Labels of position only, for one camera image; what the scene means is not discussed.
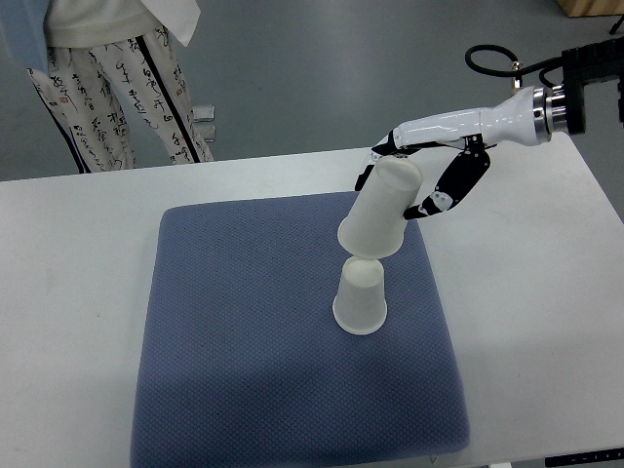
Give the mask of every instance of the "cardboard box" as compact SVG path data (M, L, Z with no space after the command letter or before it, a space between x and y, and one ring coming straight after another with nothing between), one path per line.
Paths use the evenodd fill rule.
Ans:
M571 18L624 15L624 0L557 0L557 3Z

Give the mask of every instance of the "concrete floor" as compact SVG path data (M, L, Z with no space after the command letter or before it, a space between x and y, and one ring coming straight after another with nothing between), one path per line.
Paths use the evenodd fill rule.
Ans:
M497 105L510 96L509 80L470 70L466 49L498 44L531 64L612 38L617 20L569 19L555 0L198 3L203 14L195 36L177 52L194 104L216 107L212 150L220 160L372 146L408 120ZM615 37L622 34L624 26ZM509 66L500 57L479 55L479 62ZM557 72L549 76L561 80ZM531 75L526 84L539 83ZM25 71L3 45L0 90L0 180L76 174ZM588 87L587 133L573 141L622 217L617 100L616 82ZM139 165L168 165L158 138L130 109L127 117ZM601 466L616 464L624 466ZM516 466L536 468L543 460Z

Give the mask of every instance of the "stacked cups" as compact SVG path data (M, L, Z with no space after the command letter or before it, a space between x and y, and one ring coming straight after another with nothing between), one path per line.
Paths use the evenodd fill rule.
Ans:
M379 262L403 244L403 213L418 194L420 169L409 159L377 162L351 211L338 227L338 242L354 255L342 267L333 315L347 332L369 334L386 319L384 271Z

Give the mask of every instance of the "robotic arm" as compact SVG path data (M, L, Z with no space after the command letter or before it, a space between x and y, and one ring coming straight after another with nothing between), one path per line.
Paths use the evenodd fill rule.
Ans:
M466 109L403 123L371 149L355 189L362 189L379 158L406 158L423 148L455 147L461 152L442 174L435 191L422 204L408 208L404 217L413 219L450 210L489 168L488 148L504 140L534 146L550 141L553 132L584 133L583 87L587 84L619 78L618 89L624 95L624 38L564 51L561 58L547 61L540 76L562 66L563 85L522 88L494 108ZM516 80L522 74L521 69L495 72L495 76ZM624 97L619 106L620 121L624 122Z

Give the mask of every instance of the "person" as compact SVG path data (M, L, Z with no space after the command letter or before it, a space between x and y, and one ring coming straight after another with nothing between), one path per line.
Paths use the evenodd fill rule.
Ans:
M170 33L187 46L195 0L0 0L0 30L61 131L80 173L133 169L122 95L173 164L213 161Z

